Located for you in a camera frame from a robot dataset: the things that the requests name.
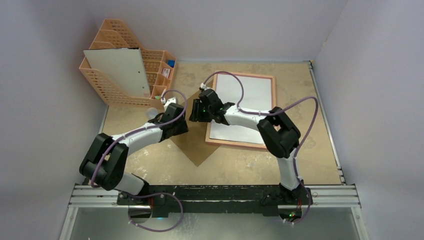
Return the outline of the brown cardboard backing board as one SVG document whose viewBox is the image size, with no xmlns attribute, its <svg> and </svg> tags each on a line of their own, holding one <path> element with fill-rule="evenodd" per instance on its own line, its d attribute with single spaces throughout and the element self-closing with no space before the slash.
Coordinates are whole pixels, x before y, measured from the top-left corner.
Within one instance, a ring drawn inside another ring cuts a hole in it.
<svg viewBox="0 0 424 240">
<path fill-rule="evenodd" d="M 204 163 L 220 147 L 219 145 L 205 142 L 207 123 L 192 122 L 189 120 L 193 110 L 194 100 L 198 98 L 200 93 L 199 86 L 199 82 L 191 84 L 179 83 L 175 85 L 175 88 L 187 97 L 185 119 L 188 132 L 171 138 L 173 143 L 196 167 Z"/>
</svg>

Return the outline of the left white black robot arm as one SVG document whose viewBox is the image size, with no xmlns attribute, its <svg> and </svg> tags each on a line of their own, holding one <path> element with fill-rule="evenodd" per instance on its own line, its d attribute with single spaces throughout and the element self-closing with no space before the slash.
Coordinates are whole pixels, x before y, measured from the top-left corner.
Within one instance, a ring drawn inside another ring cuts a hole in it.
<svg viewBox="0 0 424 240">
<path fill-rule="evenodd" d="M 104 190 L 126 192 L 138 205 L 149 199 L 149 183 L 125 171 L 127 158 L 133 153 L 170 137 L 188 132 L 185 107 L 170 103 L 165 111 L 132 131 L 107 135 L 98 134 L 91 143 L 79 173 Z"/>
</svg>

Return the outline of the grey board in organizer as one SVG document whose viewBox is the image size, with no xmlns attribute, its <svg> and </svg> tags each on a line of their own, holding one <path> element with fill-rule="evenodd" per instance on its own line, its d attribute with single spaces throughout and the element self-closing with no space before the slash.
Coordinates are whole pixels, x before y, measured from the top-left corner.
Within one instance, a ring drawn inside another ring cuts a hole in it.
<svg viewBox="0 0 424 240">
<path fill-rule="evenodd" d="M 149 98 L 150 85 L 138 47 L 85 49 L 91 68 L 99 70 L 130 97 Z"/>
</svg>

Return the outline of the orange plastic desk organizer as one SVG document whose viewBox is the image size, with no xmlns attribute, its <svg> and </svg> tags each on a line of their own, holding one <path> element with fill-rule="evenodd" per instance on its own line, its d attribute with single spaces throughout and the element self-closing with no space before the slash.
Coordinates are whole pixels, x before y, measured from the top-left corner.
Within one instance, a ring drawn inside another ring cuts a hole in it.
<svg viewBox="0 0 424 240">
<path fill-rule="evenodd" d="M 156 88 L 162 87 L 166 88 L 166 90 L 172 88 L 173 77 L 176 72 L 176 57 L 166 50 L 145 48 L 124 21 L 112 18 L 104 19 L 89 49 L 98 50 L 120 48 L 139 48 L 141 50 L 142 60 L 150 88 L 150 96 L 148 98 L 131 97 L 127 95 L 116 84 L 108 79 L 106 75 L 99 70 L 92 68 L 86 58 L 84 58 L 81 62 L 79 70 L 108 106 L 160 108 L 161 100 L 155 99 L 154 97 Z M 175 60 L 174 68 L 167 64 L 168 60 Z M 162 75 L 163 68 L 171 69 L 170 79 Z"/>
</svg>

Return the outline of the red white small box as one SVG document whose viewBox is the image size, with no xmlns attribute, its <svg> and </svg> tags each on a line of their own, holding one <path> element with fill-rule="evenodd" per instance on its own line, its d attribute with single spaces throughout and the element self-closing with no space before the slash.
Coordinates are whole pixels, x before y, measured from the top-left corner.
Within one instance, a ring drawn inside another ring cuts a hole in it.
<svg viewBox="0 0 424 240">
<path fill-rule="evenodd" d="M 170 79 L 171 78 L 172 69 L 171 68 L 163 68 L 161 74 Z"/>
</svg>

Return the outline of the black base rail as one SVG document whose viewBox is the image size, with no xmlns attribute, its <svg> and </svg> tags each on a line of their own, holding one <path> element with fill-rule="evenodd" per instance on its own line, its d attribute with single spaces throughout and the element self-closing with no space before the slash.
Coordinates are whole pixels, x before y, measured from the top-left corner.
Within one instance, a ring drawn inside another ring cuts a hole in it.
<svg viewBox="0 0 424 240">
<path fill-rule="evenodd" d="M 119 192 L 117 204 L 148 206 L 154 218 L 170 213 L 261 214 L 264 217 L 289 217 L 306 209 L 311 199 L 309 188 L 302 187 L 299 203 L 282 200 L 279 184 L 271 185 L 150 185 L 148 195 L 133 197 Z"/>
</svg>

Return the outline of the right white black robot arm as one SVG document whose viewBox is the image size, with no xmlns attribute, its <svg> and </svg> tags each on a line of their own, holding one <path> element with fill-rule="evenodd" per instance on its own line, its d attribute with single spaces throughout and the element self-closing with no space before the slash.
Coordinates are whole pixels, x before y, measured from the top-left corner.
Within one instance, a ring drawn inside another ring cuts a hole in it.
<svg viewBox="0 0 424 240">
<path fill-rule="evenodd" d="M 301 201 L 302 179 L 296 158 L 301 133 L 288 115 L 279 107 L 261 113 L 241 109 L 233 102 L 223 103 L 211 88 L 201 90 L 193 100 L 191 122 L 240 126 L 259 132 L 266 149 L 276 157 L 280 174 L 280 197 L 288 204 Z"/>
</svg>

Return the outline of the blue item in organizer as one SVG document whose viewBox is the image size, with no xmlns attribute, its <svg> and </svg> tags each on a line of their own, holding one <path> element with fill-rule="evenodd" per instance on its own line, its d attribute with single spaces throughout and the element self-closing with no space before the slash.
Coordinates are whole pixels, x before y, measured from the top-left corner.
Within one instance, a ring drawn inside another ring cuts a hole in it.
<svg viewBox="0 0 424 240">
<path fill-rule="evenodd" d="M 174 68 L 175 67 L 175 65 L 176 65 L 176 61 L 175 60 L 168 60 L 167 62 L 166 62 L 171 68 Z"/>
</svg>

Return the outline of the small clear round jar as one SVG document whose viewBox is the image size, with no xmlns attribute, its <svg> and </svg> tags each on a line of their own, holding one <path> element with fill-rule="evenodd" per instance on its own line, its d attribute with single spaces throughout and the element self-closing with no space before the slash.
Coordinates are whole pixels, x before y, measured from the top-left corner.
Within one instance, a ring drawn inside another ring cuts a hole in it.
<svg viewBox="0 0 424 240">
<path fill-rule="evenodd" d="M 154 119 L 159 114 L 159 110 L 155 107 L 150 107 L 146 110 L 146 116 L 148 120 Z"/>
</svg>

